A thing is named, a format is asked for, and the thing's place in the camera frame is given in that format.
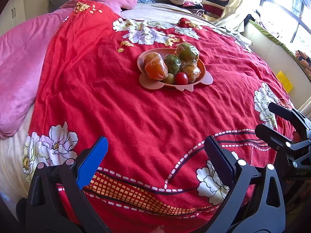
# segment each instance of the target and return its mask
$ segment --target fruit bowl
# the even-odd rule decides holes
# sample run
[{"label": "fruit bowl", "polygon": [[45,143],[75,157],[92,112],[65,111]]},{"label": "fruit bowl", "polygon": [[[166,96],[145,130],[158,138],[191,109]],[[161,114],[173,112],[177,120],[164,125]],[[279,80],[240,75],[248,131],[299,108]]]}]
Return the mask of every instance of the fruit bowl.
[{"label": "fruit bowl", "polygon": [[208,71],[206,71],[205,65],[202,63],[202,61],[200,59],[197,62],[197,67],[200,69],[201,74],[200,74],[199,78],[197,78],[194,83],[191,83],[188,85],[171,85],[171,84],[163,83],[161,81],[150,79],[148,77],[148,75],[145,73],[145,66],[144,66],[145,56],[151,52],[157,52],[161,55],[162,59],[164,59],[166,55],[174,54],[175,51],[176,51],[176,49],[173,49],[173,48],[156,48],[156,49],[151,49],[151,50],[145,51],[138,57],[137,66],[142,73],[139,76],[139,82],[144,88],[156,90],[156,89],[162,88],[163,86],[166,86],[166,87],[170,87],[170,88],[176,88],[180,91],[184,91],[186,89],[190,92],[193,92],[193,86],[198,84],[198,83],[202,83],[205,85],[210,85],[213,83],[213,77],[211,76],[211,74]]}]

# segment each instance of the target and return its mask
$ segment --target dark red cloth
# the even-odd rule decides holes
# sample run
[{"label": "dark red cloth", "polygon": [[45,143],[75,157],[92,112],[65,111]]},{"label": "dark red cloth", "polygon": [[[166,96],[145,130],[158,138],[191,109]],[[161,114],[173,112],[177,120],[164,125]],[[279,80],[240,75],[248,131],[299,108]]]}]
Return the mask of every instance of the dark red cloth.
[{"label": "dark red cloth", "polygon": [[203,4],[203,8],[206,11],[208,11],[209,13],[213,13],[213,14],[219,16],[219,17],[221,17],[222,12],[224,11],[221,8],[218,8],[218,7],[215,7],[215,6],[212,6],[212,5],[208,5],[208,4]]},{"label": "dark red cloth", "polygon": [[[119,16],[103,4],[81,2],[91,8],[73,12],[49,45],[29,134],[48,135],[51,126],[66,121],[77,133],[78,154],[99,136],[108,139],[108,153],[84,191],[114,233],[149,233],[161,225],[166,233],[201,227],[219,207],[199,195],[197,171],[207,168],[208,160],[202,141],[215,135],[254,166],[273,163],[275,151],[254,133],[263,123],[254,94],[266,83],[287,103],[288,95],[264,61],[209,27],[192,27],[198,40],[174,28],[158,31],[195,45],[213,84],[195,85],[193,92],[147,90],[139,84],[137,58],[165,45],[121,47],[128,31],[113,30]],[[179,26],[188,28],[185,21]],[[277,125],[291,137],[287,121],[278,119]],[[65,193],[60,195],[73,218]]]}]

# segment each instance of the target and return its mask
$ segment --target yellow paper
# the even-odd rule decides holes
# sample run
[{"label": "yellow paper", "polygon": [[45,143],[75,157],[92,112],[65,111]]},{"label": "yellow paper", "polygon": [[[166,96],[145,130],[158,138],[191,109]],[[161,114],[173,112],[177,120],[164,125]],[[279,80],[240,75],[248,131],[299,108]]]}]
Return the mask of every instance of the yellow paper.
[{"label": "yellow paper", "polygon": [[286,93],[289,93],[293,89],[292,83],[288,80],[288,78],[284,75],[282,71],[279,71],[279,73],[276,75],[276,77],[279,79],[279,81],[282,83]]}]

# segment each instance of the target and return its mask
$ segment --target red tomato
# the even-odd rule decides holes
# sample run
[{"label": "red tomato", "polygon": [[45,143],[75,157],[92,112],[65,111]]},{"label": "red tomato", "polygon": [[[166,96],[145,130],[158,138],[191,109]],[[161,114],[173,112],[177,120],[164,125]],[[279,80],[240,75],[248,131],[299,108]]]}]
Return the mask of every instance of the red tomato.
[{"label": "red tomato", "polygon": [[188,77],[185,73],[178,73],[175,75],[175,85],[187,85]]}]

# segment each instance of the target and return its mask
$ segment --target pink blanket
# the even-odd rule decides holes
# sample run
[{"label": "pink blanket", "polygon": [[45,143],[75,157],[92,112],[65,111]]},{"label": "pink blanket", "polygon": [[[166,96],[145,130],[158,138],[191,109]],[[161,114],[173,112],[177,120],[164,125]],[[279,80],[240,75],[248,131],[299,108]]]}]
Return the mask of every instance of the pink blanket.
[{"label": "pink blanket", "polygon": [[[12,136],[34,103],[49,42],[78,0],[70,0],[57,11],[38,16],[0,37],[0,138]],[[116,14],[132,9],[137,0],[92,0]]]}]

